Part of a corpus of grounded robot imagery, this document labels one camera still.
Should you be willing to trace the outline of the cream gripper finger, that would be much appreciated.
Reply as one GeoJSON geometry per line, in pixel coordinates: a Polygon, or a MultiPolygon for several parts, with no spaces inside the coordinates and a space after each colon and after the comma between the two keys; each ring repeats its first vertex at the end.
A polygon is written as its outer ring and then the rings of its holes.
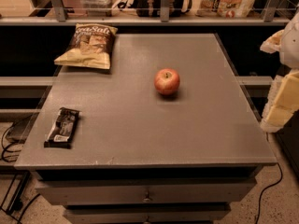
{"type": "Polygon", "coordinates": [[[280,130],[299,110],[299,70],[291,70],[272,81],[260,126],[266,133],[280,130]]]}
{"type": "Polygon", "coordinates": [[[268,37],[260,46],[260,50],[266,53],[274,53],[281,49],[281,39],[284,30],[279,30],[268,37]]]}

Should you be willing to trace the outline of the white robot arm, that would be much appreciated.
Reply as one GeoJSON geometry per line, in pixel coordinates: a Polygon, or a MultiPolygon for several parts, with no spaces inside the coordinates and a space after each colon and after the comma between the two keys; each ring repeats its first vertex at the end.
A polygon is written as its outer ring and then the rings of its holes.
{"type": "Polygon", "coordinates": [[[279,53],[279,60],[291,71],[276,75],[263,109],[261,128],[275,133],[299,110],[299,14],[296,14],[283,30],[268,37],[260,46],[266,53],[279,53]]]}

